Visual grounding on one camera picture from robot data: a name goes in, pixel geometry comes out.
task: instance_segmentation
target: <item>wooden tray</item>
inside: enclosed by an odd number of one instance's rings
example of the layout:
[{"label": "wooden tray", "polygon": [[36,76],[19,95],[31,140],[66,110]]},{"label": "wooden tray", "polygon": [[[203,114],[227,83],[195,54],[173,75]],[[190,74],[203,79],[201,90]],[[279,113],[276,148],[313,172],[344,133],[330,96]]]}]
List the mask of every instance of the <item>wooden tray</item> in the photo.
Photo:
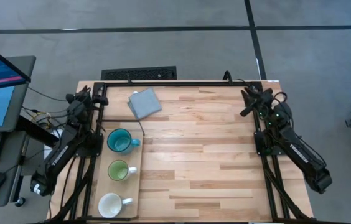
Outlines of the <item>wooden tray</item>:
[{"label": "wooden tray", "polygon": [[[108,148],[106,142],[109,134],[112,131],[113,130],[107,129],[106,132],[103,133],[104,143],[102,147],[101,163],[99,166],[98,182],[96,185],[96,194],[94,200],[95,206],[94,211],[91,212],[94,217],[101,217],[101,214],[98,211],[98,203],[100,202],[100,199],[107,193],[115,193],[118,194],[122,199],[133,199],[133,204],[124,206],[116,218],[134,218],[138,215],[139,180],[141,178],[141,159],[143,151],[143,132],[129,131],[133,139],[139,139],[141,141],[141,145],[134,148],[130,154],[122,156],[111,151]],[[118,159],[127,162],[127,164],[131,167],[137,167],[137,174],[130,176],[129,179],[123,182],[110,179],[108,176],[108,167],[113,161]]]}]

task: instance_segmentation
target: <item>gray floor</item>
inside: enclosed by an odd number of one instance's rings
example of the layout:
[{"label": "gray floor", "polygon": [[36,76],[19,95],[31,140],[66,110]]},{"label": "gray floor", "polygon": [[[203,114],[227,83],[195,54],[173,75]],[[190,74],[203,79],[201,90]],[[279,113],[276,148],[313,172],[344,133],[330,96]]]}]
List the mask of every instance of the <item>gray floor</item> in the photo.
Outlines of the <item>gray floor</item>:
[{"label": "gray floor", "polygon": [[[257,26],[351,25],[348,0],[251,0]],[[243,0],[0,0],[0,29],[149,26],[246,26]],[[268,79],[289,96],[296,131],[324,157],[334,183],[309,191],[320,220],[351,222],[351,30],[259,31]],[[56,97],[107,68],[176,65],[179,79],[257,79],[249,31],[112,34],[0,34],[5,56],[35,55],[31,86]],[[65,103],[28,92],[25,106],[61,110]],[[24,207],[0,208],[0,221],[43,220],[47,198],[29,192]]]}]

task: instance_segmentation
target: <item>gray cloth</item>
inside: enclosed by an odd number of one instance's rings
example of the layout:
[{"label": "gray cloth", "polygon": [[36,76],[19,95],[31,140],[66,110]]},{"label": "gray cloth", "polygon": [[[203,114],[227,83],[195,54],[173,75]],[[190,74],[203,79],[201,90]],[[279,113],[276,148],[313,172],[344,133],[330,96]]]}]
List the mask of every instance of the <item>gray cloth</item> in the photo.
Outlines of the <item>gray cloth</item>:
[{"label": "gray cloth", "polygon": [[162,110],[162,106],[152,88],[132,94],[129,97],[128,106],[138,120]]}]

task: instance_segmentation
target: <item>wooden table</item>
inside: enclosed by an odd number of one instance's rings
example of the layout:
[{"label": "wooden table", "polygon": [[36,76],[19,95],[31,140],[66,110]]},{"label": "wooden table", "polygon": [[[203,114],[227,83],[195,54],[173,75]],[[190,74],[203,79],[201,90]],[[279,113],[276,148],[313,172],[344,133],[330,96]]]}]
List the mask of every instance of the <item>wooden table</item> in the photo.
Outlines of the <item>wooden table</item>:
[{"label": "wooden table", "polygon": [[[264,89],[281,91],[278,82],[262,83]],[[93,84],[94,81],[79,82],[77,91]],[[109,106],[105,107],[103,119],[134,119],[127,106],[128,97],[133,91],[146,88],[109,88]],[[253,140],[253,115],[245,118],[239,115],[245,107],[241,89],[240,86],[154,87],[162,111],[141,121],[146,135],[137,222],[271,220],[261,158],[256,154]],[[135,128],[129,123],[104,124],[104,128]],[[287,156],[279,156],[279,163],[286,192],[311,217],[301,171]],[[78,159],[70,171],[65,201],[73,192],[77,167]],[[67,171],[64,168],[58,177],[51,202],[53,215],[59,210]],[[95,169],[89,214],[97,210],[97,173]],[[274,192],[281,217],[279,196],[275,189]],[[84,192],[78,201],[78,217],[83,198]]]}]

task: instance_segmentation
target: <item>mug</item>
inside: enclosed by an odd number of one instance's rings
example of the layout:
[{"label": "mug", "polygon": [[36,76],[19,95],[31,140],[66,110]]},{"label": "mug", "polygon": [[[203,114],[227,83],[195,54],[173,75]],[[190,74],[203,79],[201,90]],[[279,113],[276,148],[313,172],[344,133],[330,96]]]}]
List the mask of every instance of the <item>mug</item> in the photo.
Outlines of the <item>mug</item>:
[{"label": "mug", "polygon": [[132,198],[122,200],[119,195],[108,193],[100,199],[100,202],[98,203],[98,211],[102,217],[113,218],[120,213],[123,205],[130,205],[132,203]]},{"label": "mug", "polygon": [[116,129],[112,131],[107,140],[108,147],[113,152],[120,154],[129,154],[135,147],[140,145],[140,140],[132,139],[130,132],[125,129]]},{"label": "mug", "polygon": [[108,167],[108,175],[114,181],[124,181],[137,173],[137,167],[129,167],[125,161],[113,161]]}]

